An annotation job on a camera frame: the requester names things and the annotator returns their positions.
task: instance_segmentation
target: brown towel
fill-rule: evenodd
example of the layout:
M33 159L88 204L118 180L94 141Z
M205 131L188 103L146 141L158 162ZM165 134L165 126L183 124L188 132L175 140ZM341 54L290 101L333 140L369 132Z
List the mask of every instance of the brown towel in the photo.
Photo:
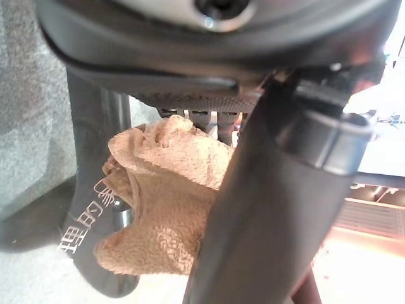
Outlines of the brown towel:
M174 115L112 138L103 182L131 205L132 225L98 244L119 274L189 274L234 151Z

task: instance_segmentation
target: black tube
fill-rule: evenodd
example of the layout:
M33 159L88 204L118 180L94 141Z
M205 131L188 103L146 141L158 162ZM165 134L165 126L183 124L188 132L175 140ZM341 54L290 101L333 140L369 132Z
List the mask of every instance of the black tube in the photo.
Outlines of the black tube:
M350 163L340 171L344 175L316 168L300 159L301 154L295 155L292 146L283 152L275 142L306 109L289 102L288 89L270 89L240 137L210 211L184 304L283 303L340 211L357 170L352 159L364 153L366 126L352 130L352 138L358 132L362 142L355 151L346 153L338 145L340 156ZM331 125L340 134L335 138L347 135L339 129L339 121ZM308 144L317 140L309 137ZM335 148L332 143L328 155L335 157Z

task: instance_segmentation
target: towel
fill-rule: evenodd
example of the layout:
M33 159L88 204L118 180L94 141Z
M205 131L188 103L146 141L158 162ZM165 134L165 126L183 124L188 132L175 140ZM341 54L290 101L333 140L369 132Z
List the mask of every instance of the towel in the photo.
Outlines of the towel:
M126 130L108 143L103 182L134 221L95 248L117 274L189 274L234 149L178 115Z

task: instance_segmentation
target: gray carpet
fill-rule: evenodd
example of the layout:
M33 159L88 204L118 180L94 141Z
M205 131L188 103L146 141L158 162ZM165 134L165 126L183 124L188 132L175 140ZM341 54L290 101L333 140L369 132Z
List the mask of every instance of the gray carpet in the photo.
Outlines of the gray carpet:
M158 119L132 100L134 124ZM0 220L76 171L66 72L32 0L0 0Z

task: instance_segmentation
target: black bar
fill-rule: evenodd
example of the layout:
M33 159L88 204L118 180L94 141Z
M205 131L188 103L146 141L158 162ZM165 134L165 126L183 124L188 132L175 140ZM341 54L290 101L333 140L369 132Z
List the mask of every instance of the black bar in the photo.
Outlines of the black bar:
M93 187L104 177L101 167L109 156L109 139L131 128L128 96L103 89L69 70L67 75L77 157L77 183L62 233L69 226L80 227L77 218L92 201L103 207L103 213L91 225L76 251L66 253L89 284L109 297L119 298L131 293L139 278L116 275L98 265L93 254L95 245L122 228L124 223L117 220L121 216L117 213L120 210L115 206L103 205Z
M275 126L297 113L288 100L281 88L266 90L253 111L210 211L184 304L283 303L338 215L352 176L316 169L274 143Z

